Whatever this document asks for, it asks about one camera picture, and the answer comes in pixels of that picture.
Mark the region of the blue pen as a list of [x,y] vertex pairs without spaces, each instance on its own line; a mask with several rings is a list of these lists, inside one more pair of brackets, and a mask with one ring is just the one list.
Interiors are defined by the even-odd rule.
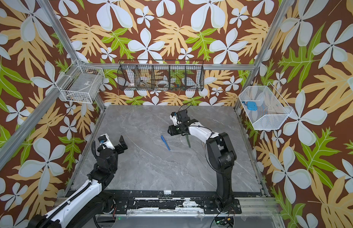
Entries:
[[169,147],[169,145],[168,145],[166,139],[164,138],[164,136],[161,135],[160,138],[161,138],[161,140],[163,141],[163,143],[165,144],[166,148],[167,148],[169,151],[171,151],[171,149],[170,149],[170,147]]

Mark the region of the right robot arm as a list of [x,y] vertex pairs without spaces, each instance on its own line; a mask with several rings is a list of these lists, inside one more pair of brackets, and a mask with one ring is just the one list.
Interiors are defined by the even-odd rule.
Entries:
[[219,211],[229,210],[235,199],[232,189],[232,170],[237,159],[229,135],[213,131],[198,120],[191,119],[186,109],[172,112],[170,119],[173,124],[168,128],[169,135],[191,135],[206,145],[205,158],[216,172],[216,206]]

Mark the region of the dark green pen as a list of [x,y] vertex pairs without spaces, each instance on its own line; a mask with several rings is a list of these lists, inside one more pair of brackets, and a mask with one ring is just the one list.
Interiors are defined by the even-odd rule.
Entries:
[[188,147],[191,148],[191,144],[190,144],[190,140],[189,140],[189,135],[186,135],[186,139],[187,139]]

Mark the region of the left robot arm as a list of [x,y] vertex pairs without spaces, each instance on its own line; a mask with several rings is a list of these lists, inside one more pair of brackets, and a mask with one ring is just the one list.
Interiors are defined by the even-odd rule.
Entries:
[[80,224],[81,219],[93,217],[86,215],[85,209],[95,199],[102,206],[108,199],[101,200],[99,195],[108,187],[118,170],[118,155],[125,152],[128,146],[121,136],[119,144],[113,145],[108,134],[99,136],[99,147],[93,141],[91,151],[96,159],[93,170],[87,175],[88,180],[67,200],[45,215],[36,215],[28,223],[28,228],[68,228],[71,222]]

